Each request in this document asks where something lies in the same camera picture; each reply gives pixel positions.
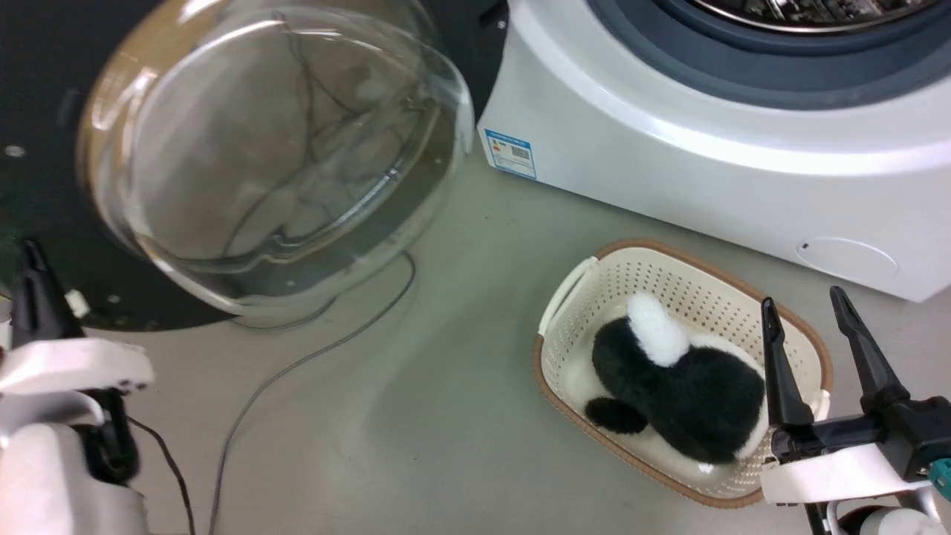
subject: black plush ear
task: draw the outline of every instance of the black plush ear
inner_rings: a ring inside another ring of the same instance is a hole
[[[631,435],[647,427],[648,421],[634,407],[612,398],[594,398],[585,406],[588,420],[608,431]]]

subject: white washing machine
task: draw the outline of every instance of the white washing machine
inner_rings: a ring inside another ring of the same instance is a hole
[[[908,300],[951,284],[951,2],[510,6],[494,167]]]

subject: blue and white sticker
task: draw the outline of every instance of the blue and white sticker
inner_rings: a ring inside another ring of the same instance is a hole
[[[489,142],[489,152],[492,153],[495,168],[538,180],[535,176],[531,143],[489,129],[485,130],[485,137]]]

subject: qr code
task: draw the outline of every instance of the qr code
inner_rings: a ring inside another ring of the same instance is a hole
[[[516,156],[518,158],[525,158],[526,160],[532,159],[532,157],[529,156],[529,152],[527,150],[520,149],[518,147],[512,147],[512,156]]]

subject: black fur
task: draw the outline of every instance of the black fur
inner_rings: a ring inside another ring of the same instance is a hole
[[[629,321],[610,322],[594,338],[592,361],[604,387],[691,459],[735,460],[759,420],[763,378],[737,357],[710,347],[691,347],[672,367],[660,367],[638,345]],[[602,422],[617,432],[636,424],[615,428],[611,420]]]
[[[585,406],[585,416],[596,426],[615,433],[639,433],[648,421],[634,407],[611,398],[594,398]]]

